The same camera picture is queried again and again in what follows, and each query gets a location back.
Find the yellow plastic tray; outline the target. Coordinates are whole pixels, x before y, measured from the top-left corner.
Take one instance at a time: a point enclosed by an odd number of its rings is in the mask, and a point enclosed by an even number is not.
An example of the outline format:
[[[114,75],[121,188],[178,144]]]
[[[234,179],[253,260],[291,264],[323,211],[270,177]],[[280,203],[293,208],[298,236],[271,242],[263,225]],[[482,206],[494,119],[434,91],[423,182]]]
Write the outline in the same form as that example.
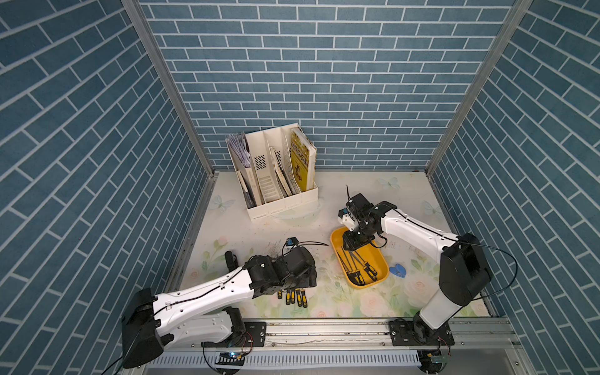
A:
[[[350,287],[360,290],[385,281],[390,272],[381,250],[373,245],[365,245],[355,251],[345,250],[342,236],[346,231],[343,227],[333,231],[330,241],[334,258],[342,268],[342,276]]]

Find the file tool yellow black handle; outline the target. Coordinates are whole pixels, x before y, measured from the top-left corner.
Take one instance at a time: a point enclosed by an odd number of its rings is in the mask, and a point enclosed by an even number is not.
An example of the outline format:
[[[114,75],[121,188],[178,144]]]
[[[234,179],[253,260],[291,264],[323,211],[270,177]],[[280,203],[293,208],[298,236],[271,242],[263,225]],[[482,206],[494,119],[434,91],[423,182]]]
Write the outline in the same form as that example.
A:
[[[356,274],[351,272],[351,270],[347,267],[346,263],[342,260],[342,258],[338,252],[336,253],[336,256],[337,256],[338,260],[340,261],[340,263],[342,264],[342,269],[345,271],[345,274],[346,274],[348,280],[352,284],[358,285],[359,280],[356,278]]]

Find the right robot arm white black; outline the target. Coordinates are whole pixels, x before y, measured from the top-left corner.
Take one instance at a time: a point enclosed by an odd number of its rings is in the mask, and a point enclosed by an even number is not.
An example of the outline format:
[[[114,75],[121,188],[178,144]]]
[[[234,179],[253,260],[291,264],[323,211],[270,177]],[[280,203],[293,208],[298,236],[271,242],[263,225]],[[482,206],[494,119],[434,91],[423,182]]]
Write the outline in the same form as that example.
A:
[[[396,205],[369,202],[358,194],[338,211],[346,227],[343,249],[354,252],[373,245],[375,237],[397,237],[424,252],[439,265],[438,290],[413,318],[415,329],[439,330],[468,306],[492,281],[481,243],[473,234],[458,235],[436,229],[410,217]]]

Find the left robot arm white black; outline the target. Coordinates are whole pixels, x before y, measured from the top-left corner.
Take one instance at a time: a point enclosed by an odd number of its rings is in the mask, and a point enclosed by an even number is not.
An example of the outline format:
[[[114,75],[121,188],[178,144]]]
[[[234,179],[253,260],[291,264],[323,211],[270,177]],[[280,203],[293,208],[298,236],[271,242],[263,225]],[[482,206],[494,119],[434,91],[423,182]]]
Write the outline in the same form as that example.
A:
[[[244,265],[226,255],[229,273],[177,292],[134,294],[121,317],[122,366],[131,369],[183,344],[238,342],[245,334],[235,304],[263,295],[314,288],[317,269],[310,251],[296,246],[281,256],[253,256]]]

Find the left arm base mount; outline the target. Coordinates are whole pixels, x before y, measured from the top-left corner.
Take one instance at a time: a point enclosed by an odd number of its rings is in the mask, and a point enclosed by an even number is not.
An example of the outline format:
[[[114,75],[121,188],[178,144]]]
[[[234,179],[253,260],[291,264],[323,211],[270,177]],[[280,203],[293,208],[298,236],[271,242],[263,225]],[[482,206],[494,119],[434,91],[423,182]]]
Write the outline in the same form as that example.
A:
[[[244,331],[233,331],[225,339],[220,342],[203,342],[203,348],[245,348],[252,346],[253,348],[264,347],[265,337],[267,332],[267,323],[265,321],[245,321]]]

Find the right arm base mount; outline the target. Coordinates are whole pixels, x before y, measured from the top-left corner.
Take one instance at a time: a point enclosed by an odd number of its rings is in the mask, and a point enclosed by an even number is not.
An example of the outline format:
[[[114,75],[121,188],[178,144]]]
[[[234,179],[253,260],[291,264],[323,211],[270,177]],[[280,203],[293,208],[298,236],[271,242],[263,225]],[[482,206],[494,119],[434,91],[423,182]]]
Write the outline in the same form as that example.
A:
[[[398,318],[388,323],[394,346],[453,346],[455,340],[449,323],[446,322],[437,330],[429,328],[420,321]]]

